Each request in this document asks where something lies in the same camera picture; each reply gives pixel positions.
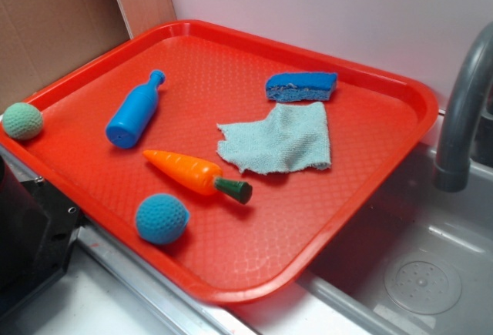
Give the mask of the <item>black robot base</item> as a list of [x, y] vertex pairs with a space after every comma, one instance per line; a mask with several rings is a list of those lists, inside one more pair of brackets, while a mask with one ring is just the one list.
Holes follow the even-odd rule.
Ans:
[[1, 161], [1, 317], [63, 277], [81, 211], [48, 180], [20, 181]]

